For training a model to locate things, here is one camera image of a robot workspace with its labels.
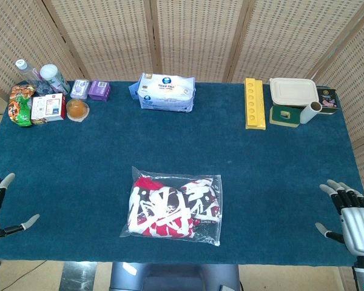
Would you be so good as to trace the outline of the beige lidded lunch box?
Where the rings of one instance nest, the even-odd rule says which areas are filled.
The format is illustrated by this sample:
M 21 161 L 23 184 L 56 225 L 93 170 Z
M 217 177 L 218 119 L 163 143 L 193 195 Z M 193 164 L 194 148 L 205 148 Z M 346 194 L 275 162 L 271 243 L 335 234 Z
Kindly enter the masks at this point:
M 274 105 L 305 107 L 319 101 L 316 84 L 311 79 L 270 78 L 269 86 Z

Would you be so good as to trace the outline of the white red carton box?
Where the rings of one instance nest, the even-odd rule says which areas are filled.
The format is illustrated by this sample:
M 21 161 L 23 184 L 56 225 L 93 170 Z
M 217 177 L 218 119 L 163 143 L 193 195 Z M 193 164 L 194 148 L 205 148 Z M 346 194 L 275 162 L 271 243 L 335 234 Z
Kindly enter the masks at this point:
M 31 122 L 42 124 L 64 120 L 66 117 L 66 98 L 62 93 L 54 93 L 32 98 Z

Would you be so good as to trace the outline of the dark luncheon meat can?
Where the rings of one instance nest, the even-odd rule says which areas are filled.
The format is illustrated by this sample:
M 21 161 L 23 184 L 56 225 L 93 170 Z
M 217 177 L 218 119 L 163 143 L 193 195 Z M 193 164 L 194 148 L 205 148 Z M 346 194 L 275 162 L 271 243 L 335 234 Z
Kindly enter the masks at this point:
M 317 87 L 318 101 L 322 106 L 320 114 L 334 114 L 338 109 L 338 97 L 335 89 Z

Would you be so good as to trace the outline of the light purple small box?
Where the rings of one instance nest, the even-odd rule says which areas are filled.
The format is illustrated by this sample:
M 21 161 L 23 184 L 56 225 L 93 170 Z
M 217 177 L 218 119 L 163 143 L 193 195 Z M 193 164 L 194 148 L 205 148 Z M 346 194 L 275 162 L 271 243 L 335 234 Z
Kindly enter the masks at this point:
M 90 81 L 87 79 L 76 79 L 70 92 L 73 99 L 87 99 L 90 88 Z

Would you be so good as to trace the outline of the yellow tray with round holes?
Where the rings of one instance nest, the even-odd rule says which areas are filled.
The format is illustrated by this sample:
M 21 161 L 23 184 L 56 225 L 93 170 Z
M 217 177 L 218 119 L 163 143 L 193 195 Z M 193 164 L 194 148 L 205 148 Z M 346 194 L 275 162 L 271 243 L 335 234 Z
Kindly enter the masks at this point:
M 266 130 L 262 80 L 244 80 L 244 101 L 246 129 Z

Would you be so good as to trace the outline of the white paper roll tube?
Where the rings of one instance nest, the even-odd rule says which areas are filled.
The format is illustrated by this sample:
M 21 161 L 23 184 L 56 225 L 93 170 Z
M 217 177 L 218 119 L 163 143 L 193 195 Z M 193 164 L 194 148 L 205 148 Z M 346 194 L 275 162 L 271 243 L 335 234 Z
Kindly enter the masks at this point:
M 311 102 L 300 112 L 300 123 L 308 123 L 315 115 L 317 115 L 322 110 L 321 103 L 317 101 Z

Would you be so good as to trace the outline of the teal carpet table cover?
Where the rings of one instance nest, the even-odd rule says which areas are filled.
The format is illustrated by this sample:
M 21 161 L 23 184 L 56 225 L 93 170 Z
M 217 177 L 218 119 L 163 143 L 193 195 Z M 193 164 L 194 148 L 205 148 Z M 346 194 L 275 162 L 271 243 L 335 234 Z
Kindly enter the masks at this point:
M 0 178 L 13 172 L 0 213 L 0 259 L 349 266 L 339 216 L 319 189 L 328 179 L 362 190 L 341 110 L 297 128 L 245 127 L 243 84 L 198 83 L 189 113 L 143 110 L 128 83 L 90 101 L 83 122 L 20 127 L 3 117 Z M 121 237 L 132 169 L 220 175 L 220 245 Z

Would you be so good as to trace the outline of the orange jelly cup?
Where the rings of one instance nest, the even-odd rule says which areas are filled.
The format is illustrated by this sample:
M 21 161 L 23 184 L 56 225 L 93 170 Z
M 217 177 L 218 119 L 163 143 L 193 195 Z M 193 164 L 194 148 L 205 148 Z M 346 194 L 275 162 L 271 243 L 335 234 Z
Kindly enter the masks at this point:
M 66 104 L 67 116 L 70 120 L 75 122 L 83 122 L 89 112 L 89 106 L 81 99 L 71 99 Z

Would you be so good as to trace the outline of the green yellow sponge box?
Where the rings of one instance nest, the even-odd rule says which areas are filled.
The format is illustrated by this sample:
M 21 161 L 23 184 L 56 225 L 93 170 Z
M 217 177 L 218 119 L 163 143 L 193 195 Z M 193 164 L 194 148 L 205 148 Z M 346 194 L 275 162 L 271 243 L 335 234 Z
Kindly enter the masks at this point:
M 294 107 L 274 105 L 270 108 L 269 122 L 284 127 L 296 128 L 300 125 L 301 110 Z

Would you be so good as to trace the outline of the dark purple small box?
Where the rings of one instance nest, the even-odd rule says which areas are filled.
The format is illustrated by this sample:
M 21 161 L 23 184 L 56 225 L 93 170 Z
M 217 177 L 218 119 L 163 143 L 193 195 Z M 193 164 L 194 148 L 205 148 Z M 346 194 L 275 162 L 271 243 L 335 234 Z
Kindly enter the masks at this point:
M 110 95 L 110 83 L 100 80 L 92 81 L 88 95 L 95 101 L 107 101 Z

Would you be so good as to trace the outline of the orange green snack bag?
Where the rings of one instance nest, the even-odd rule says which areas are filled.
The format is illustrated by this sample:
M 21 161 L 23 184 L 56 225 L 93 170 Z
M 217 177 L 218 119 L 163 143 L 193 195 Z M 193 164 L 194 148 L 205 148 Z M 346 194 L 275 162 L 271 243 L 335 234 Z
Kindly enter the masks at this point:
M 31 126 L 32 96 L 35 89 L 29 85 L 12 87 L 8 103 L 8 117 L 20 127 Z

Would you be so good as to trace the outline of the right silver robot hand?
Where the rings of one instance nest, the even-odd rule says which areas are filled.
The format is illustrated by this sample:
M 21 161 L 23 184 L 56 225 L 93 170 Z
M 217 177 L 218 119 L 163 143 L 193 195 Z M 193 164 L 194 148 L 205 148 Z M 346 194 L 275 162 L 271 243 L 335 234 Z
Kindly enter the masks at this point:
M 344 244 L 352 255 L 364 256 L 364 195 L 331 179 L 319 188 L 331 198 L 339 214 L 342 233 L 333 232 L 319 222 L 315 227 L 324 237 Z

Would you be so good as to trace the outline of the wicker folding screen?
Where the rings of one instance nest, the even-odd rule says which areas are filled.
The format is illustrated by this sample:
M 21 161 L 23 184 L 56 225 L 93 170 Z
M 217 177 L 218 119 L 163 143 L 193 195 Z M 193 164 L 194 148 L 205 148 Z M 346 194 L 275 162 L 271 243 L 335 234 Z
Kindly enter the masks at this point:
M 20 58 L 67 79 L 312 79 L 338 91 L 364 187 L 364 0 L 0 0 L 0 114 Z

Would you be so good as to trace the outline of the white green round canister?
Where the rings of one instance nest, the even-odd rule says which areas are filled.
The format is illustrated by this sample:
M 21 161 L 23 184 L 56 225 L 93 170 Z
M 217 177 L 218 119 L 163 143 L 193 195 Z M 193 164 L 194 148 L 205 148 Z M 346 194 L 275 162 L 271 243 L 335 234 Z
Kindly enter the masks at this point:
M 55 93 L 68 95 L 70 93 L 69 83 L 65 80 L 56 65 L 46 64 L 40 69 L 41 77 L 49 83 Z

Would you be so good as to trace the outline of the red white black garment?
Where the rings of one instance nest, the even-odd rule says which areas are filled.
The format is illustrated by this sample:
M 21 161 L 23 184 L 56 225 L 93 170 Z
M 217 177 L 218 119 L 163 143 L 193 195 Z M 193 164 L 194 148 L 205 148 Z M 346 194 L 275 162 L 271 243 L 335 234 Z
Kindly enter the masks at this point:
M 200 179 L 141 176 L 133 184 L 122 235 L 220 244 L 222 184 Z

